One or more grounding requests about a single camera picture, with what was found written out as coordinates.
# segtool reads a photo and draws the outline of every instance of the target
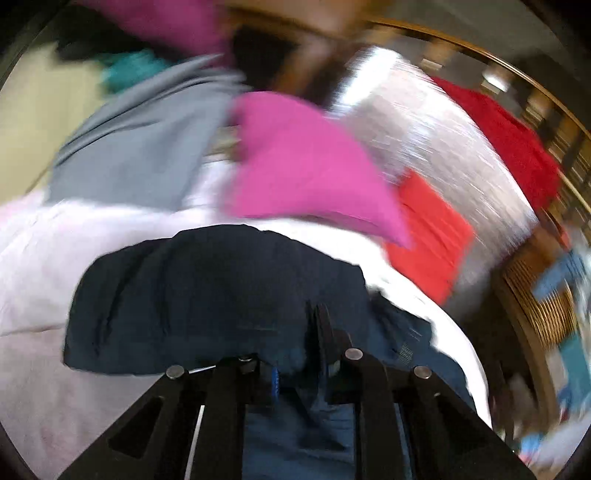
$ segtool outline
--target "teal cloth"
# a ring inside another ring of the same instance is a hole
[[[151,50],[129,53],[101,54],[98,60],[105,65],[103,84],[111,93],[123,92],[143,80],[174,65],[159,59]]]
[[[571,395],[570,408],[578,410],[588,402],[591,395],[591,378],[581,336],[574,332],[562,341],[558,349],[569,377],[567,388]]]

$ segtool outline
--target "light gray fabric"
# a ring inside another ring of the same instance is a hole
[[[81,198],[179,210],[242,76],[207,68],[215,56],[175,65],[115,96],[57,154],[48,203]]]

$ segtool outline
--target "orange-red cloth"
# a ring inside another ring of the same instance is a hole
[[[452,292],[474,230],[418,173],[409,173],[397,193],[413,247],[386,243],[385,248],[390,264],[442,305]]]

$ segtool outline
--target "white sheet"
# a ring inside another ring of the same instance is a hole
[[[61,364],[70,302],[85,269],[99,256],[181,230],[246,223],[299,240],[358,264],[370,287],[433,325],[433,345],[464,370],[478,415],[491,424],[482,365],[460,328],[382,249],[356,232],[297,219],[242,221],[219,208],[233,176],[227,161],[206,164],[182,212],[63,202],[25,206],[0,223],[0,421],[33,472],[55,478],[157,377],[109,377]]]

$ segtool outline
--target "red cloth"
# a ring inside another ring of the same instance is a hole
[[[535,132],[493,99],[434,78],[487,137],[534,210],[547,207],[560,187],[558,164]]]
[[[390,264],[441,305],[452,292],[474,230],[412,170],[399,186],[397,196],[413,248],[387,243]]]

